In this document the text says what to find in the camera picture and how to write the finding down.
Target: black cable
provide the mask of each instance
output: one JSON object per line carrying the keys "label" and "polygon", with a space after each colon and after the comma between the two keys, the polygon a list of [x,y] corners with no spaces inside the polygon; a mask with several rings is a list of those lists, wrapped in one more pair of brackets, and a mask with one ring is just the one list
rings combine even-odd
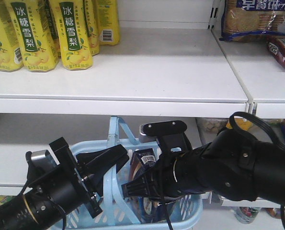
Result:
{"label": "black cable", "polygon": [[237,125],[237,123],[235,121],[235,116],[243,117],[243,118],[251,121],[255,125],[257,125],[259,128],[261,128],[269,136],[269,138],[271,139],[271,141],[274,145],[276,145],[280,150],[285,152],[285,144],[280,141],[280,139],[278,138],[276,133],[273,131],[271,126],[268,125],[266,122],[264,122],[263,120],[261,120],[260,118],[254,116],[252,114],[245,113],[245,112],[235,112],[232,116],[230,116],[229,122],[230,122],[232,128],[250,140],[252,140],[255,137],[252,134],[244,131],[243,129],[241,129]]}
{"label": "black cable", "polygon": [[168,210],[167,210],[165,197],[164,197],[164,194],[163,194],[163,181],[162,181],[163,165],[164,165],[164,161],[161,159],[161,162],[160,162],[160,197],[161,197],[161,202],[162,202],[163,209],[164,209],[164,212],[165,212],[165,216],[166,216],[166,219],[167,219],[167,223],[168,223],[168,226],[169,226],[169,230],[173,230],[173,227],[172,227],[172,224],[171,224],[171,220],[170,220],[170,217],[169,217],[169,214],[168,214]]}
{"label": "black cable", "polygon": [[283,205],[281,205],[280,211],[281,211],[282,225],[285,229],[285,207]]}

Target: product box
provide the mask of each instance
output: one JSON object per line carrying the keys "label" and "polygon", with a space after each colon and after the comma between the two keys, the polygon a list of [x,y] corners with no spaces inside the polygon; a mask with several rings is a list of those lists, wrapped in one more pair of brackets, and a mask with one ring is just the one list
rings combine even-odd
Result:
{"label": "product box", "polygon": [[[135,151],[131,160],[129,181],[138,178],[155,164],[156,158],[153,149]],[[141,223],[156,223],[166,219],[164,206],[159,201],[140,196],[131,197],[130,201],[133,211]],[[168,215],[172,213],[174,205],[175,202],[166,205]]]}
{"label": "product box", "polygon": [[0,71],[11,72],[23,66],[20,46],[5,3],[0,0]]}
{"label": "product box", "polygon": [[58,63],[57,51],[45,11],[44,0],[5,0],[23,56],[32,72],[47,72]]}

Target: barcode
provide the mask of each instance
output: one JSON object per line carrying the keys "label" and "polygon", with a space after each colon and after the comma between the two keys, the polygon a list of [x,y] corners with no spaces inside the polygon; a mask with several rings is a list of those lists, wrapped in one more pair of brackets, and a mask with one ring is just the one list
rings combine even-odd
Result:
{"label": "barcode", "polygon": [[148,161],[156,162],[156,159],[154,156],[144,156],[141,158],[141,160],[144,164],[146,164]]}
{"label": "barcode", "polygon": [[20,48],[17,48],[14,51],[14,54],[16,55],[16,58],[17,58],[18,62],[21,62],[22,61],[22,54],[21,54]]}
{"label": "barcode", "polygon": [[103,30],[102,40],[103,42],[112,42],[113,41],[113,31]]}

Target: plastic bottle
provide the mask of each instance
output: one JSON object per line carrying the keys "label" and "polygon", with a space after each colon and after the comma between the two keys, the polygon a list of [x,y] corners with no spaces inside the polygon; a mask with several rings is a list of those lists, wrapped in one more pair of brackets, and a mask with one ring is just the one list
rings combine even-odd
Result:
{"label": "plastic bottle", "polygon": [[55,18],[62,64],[69,70],[88,69],[93,65],[84,0],[50,0]]}
{"label": "plastic bottle", "polygon": [[267,208],[267,213],[276,219],[280,219],[281,218],[281,210],[280,208]]}
{"label": "plastic bottle", "polygon": [[23,66],[20,46],[5,3],[0,0],[0,71],[11,72]]}
{"label": "plastic bottle", "polygon": [[261,207],[235,207],[234,215],[240,223],[251,224],[261,209]]}
{"label": "plastic bottle", "polygon": [[98,26],[95,19],[95,8],[92,0],[84,0],[85,4],[85,17],[86,17],[86,27],[89,37],[89,44],[91,47],[92,55],[96,55],[100,52],[100,42]]}
{"label": "plastic bottle", "polygon": [[117,0],[95,0],[100,45],[120,42],[120,24]]}
{"label": "plastic bottle", "polygon": [[58,63],[44,0],[5,0],[23,56],[32,72],[47,72]]}

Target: screw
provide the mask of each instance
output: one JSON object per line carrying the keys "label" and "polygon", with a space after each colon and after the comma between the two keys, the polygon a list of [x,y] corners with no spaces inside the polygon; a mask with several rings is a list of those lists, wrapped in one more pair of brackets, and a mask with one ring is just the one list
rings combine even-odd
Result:
{"label": "screw", "polygon": [[38,186],[37,190],[38,190],[39,193],[43,193],[42,187]]}

